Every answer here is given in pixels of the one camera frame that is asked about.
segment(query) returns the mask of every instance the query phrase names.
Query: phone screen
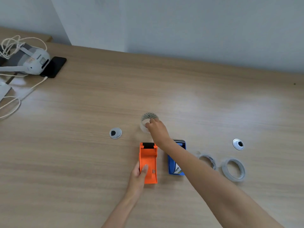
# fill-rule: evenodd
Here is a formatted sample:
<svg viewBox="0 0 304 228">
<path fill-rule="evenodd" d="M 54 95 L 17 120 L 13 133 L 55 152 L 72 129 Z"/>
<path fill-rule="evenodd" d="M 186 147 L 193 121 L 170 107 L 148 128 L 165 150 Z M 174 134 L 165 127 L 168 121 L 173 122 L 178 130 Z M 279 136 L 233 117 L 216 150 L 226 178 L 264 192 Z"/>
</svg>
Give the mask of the phone screen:
<svg viewBox="0 0 304 228">
<path fill-rule="evenodd" d="M 50 63 L 45 67 L 44 71 L 40 74 L 43 77 L 54 78 L 66 62 L 64 57 L 53 57 Z"/>
</svg>

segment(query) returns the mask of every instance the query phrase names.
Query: forearm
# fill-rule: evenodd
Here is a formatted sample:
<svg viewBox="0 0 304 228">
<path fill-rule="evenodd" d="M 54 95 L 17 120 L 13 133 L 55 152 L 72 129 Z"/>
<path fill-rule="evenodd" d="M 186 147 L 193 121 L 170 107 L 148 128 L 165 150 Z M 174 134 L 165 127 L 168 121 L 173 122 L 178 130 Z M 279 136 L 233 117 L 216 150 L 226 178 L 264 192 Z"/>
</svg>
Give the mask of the forearm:
<svg viewBox="0 0 304 228">
<path fill-rule="evenodd" d="M 123 228 L 134 206 L 134 200 L 124 197 L 101 228 Z"/>
<path fill-rule="evenodd" d="M 224 228 L 282 227 L 235 184 L 174 141 L 160 148 L 177 162 Z"/>
</svg>

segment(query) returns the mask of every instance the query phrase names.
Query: person's left hand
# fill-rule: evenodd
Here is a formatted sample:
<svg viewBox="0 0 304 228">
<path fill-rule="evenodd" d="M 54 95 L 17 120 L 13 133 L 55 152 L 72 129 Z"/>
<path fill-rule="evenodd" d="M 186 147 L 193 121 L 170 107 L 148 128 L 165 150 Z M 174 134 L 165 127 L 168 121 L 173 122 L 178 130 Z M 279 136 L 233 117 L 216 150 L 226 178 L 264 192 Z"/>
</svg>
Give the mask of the person's left hand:
<svg viewBox="0 0 304 228">
<path fill-rule="evenodd" d="M 145 165 L 141 173 L 139 173 L 139 161 L 136 163 L 134 169 L 131 171 L 129 183 L 125 197 L 136 203 L 143 192 L 145 184 L 145 177 L 148 172 L 148 165 Z"/>
</svg>

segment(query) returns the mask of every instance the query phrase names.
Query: hand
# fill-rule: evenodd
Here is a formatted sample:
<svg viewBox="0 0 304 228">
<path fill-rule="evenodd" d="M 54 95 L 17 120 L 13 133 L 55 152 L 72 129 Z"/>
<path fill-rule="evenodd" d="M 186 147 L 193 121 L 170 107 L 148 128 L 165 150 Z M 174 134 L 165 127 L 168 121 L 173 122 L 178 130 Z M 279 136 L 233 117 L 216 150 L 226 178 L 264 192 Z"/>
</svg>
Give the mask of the hand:
<svg viewBox="0 0 304 228">
<path fill-rule="evenodd" d="M 143 186 L 145 184 L 145 177 L 148 172 L 148 165 L 146 164 L 141 173 L 139 173 L 139 161 L 136 163 L 134 169 L 131 171 L 129 183 L 125 197 L 136 203 L 143 192 Z"/>
<path fill-rule="evenodd" d="M 146 127 L 149 130 L 154 143 L 160 148 L 166 143 L 173 141 L 169 136 L 167 128 L 158 118 L 150 119 L 150 123 L 147 122 Z"/>
</svg>

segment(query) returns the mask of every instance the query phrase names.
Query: orange plastic handle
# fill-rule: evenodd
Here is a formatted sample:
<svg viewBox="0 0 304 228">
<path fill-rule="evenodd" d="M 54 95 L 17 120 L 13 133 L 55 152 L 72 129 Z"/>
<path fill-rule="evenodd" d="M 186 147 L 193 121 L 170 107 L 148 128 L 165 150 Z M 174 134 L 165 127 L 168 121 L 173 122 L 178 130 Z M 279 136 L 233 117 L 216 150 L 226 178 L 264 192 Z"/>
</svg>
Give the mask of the orange plastic handle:
<svg viewBox="0 0 304 228">
<path fill-rule="evenodd" d="M 144 167 L 145 164 L 149 166 L 148 172 L 145 178 L 145 184 L 156 184 L 157 183 L 157 169 L 156 169 L 156 157 L 158 147 L 153 143 L 140 143 L 139 146 L 139 171 Z"/>
</svg>

